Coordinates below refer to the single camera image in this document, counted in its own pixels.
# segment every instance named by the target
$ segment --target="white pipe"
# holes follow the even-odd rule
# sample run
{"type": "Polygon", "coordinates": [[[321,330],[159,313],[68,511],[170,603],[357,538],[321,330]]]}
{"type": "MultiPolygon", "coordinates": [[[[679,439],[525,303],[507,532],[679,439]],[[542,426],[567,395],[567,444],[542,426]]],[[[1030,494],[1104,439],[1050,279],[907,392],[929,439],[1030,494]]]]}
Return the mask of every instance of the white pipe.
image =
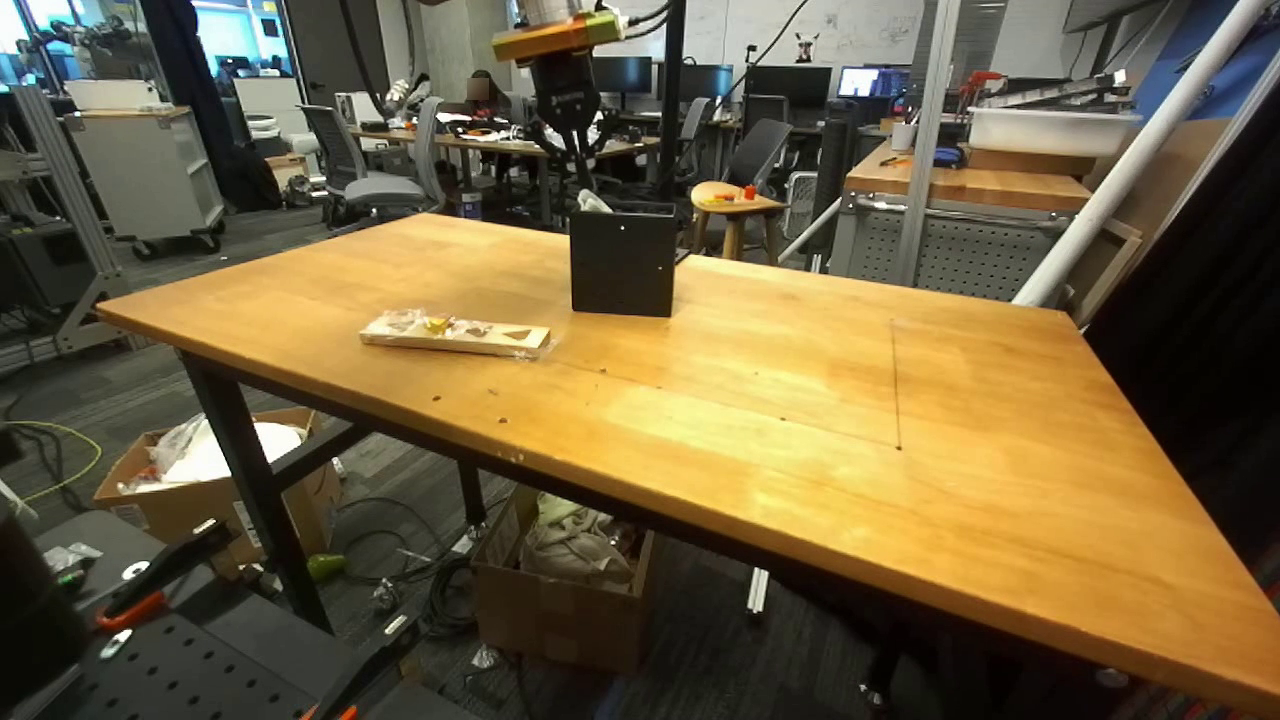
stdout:
{"type": "Polygon", "coordinates": [[[898,279],[899,285],[920,279],[923,205],[932,192],[936,128],[945,117],[945,95],[953,86],[957,28],[960,28],[960,0],[936,0],[929,71],[923,71],[923,95],[920,95],[920,120],[918,120],[918,164],[912,164],[912,185],[907,185],[907,215],[903,215],[899,245],[898,245],[898,279]]]}
{"type": "Polygon", "coordinates": [[[1155,158],[1155,150],[1170,139],[1170,133],[1197,108],[1197,101],[1210,86],[1212,71],[1236,53],[1236,42],[1269,11],[1269,5],[1271,0],[1240,0],[1229,11],[1229,18],[1212,31],[1212,40],[1201,48],[1193,67],[1174,85],[1174,91],[1163,95],[1155,117],[1137,133],[1137,139],[1118,158],[1107,179],[1087,194],[1087,205],[1068,222],[1068,230],[1054,245],[1054,250],[1042,261],[1042,268],[1030,274],[1030,285],[1011,295],[1011,303],[1046,303],[1065,285],[1065,274],[1076,268],[1086,249],[1118,215],[1121,199],[1131,192],[1131,185],[1155,158]]]}

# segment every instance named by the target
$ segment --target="person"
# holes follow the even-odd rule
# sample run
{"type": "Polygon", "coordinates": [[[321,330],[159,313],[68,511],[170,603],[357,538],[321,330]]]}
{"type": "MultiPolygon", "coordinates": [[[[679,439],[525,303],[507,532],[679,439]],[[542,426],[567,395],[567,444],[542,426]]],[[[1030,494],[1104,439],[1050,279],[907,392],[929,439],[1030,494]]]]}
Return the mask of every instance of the person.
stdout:
{"type": "MultiPolygon", "coordinates": [[[[514,123],[514,101],[507,91],[496,86],[487,67],[471,71],[463,110],[471,117],[477,128],[514,123]]],[[[480,150],[480,164],[494,167],[496,179],[506,179],[514,167],[514,154],[480,150]]]]}
{"type": "Polygon", "coordinates": [[[471,71],[463,110],[477,123],[507,123],[514,120],[514,101],[507,101],[507,91],[496,86],[487,67],[471,71]]]}

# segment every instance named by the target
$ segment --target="robotic arm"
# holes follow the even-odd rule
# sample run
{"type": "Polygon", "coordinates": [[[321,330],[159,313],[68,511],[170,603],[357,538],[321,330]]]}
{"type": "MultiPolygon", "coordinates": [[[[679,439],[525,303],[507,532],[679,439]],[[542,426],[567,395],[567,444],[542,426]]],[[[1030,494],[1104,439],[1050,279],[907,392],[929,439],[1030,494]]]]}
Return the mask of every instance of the robotic arm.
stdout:
{"type": "Polygon", "coordinates": [[[581,185],[587,179],[587,158],[603,143],[603,134],[593,139],[600,91],[587,61],[596,42],[625,40],[625,24],[629,18],[617,11],[593,11],[567,24],[518,28],[494,40],[496,61],[530,64],[537,117],[552,133],[542,133],[537,143],[552,154],[567,154],[581,185]]]}

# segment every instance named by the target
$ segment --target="white box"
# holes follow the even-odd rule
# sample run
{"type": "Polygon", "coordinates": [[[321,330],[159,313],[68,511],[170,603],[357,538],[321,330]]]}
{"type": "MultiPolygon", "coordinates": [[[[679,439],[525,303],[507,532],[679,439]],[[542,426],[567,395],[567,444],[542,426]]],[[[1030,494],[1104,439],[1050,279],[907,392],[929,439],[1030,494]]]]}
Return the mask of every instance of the white box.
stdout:
{"type": "Polygon", "coordinates": [[[1042,154],[1118,154],[1137,133],[1137,110],[970,108],[970,143],[1042,154]]]}

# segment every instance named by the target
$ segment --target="black table leg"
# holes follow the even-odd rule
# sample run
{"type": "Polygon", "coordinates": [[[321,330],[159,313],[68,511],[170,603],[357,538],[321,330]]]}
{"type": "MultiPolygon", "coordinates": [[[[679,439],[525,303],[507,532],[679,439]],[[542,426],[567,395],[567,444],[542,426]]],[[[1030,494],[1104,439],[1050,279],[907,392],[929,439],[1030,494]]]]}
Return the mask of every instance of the black table leg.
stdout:
{"type": "Polygon", "coordinates": [[[455,478],[463,489],[468,529],[480,529],[484,525],[480,466],[468,460],[455,460],[455,478]]]}
{"type": "Polygon", "coordinates": [[[251,517],[251,529],[260,532],[260,544],[266,544],[271,566],[280,573],[280,583],[286,583],[293,613],[330,630],[321,593],[309,574],[303,547],[293,532],[293,518],[288,518],[288,509],[280,494],[286,482],[278,478],[278,470],[255,439],[251,410],[244,404],[241,382],[196,357],[185,357],[185,367],[194,374],[194,386],[196,386],[196,399],[209,417],[209,426],[229,456],[241,499],[251,517]]]}
{"type": "Polygon", "coordinates": [[[941,630],[941,700],[945,715],[994,715],[994,654],[964,626],[941,630]]]}

